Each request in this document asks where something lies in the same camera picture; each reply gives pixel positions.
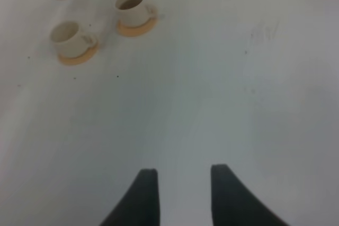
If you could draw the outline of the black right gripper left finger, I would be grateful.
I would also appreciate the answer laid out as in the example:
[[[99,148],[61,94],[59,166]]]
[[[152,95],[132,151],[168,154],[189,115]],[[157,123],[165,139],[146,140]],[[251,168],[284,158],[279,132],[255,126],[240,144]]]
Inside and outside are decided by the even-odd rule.
[[[101,225],[160,226],[160,199],[157,170],[140,170],[123,198]]]

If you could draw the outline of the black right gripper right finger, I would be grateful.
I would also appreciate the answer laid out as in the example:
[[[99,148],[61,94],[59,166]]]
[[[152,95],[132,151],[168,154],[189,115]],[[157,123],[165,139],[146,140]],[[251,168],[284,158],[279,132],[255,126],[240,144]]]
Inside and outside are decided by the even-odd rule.
[[[213,225],[286,225],[227,165],[211,166],[211,214]]]

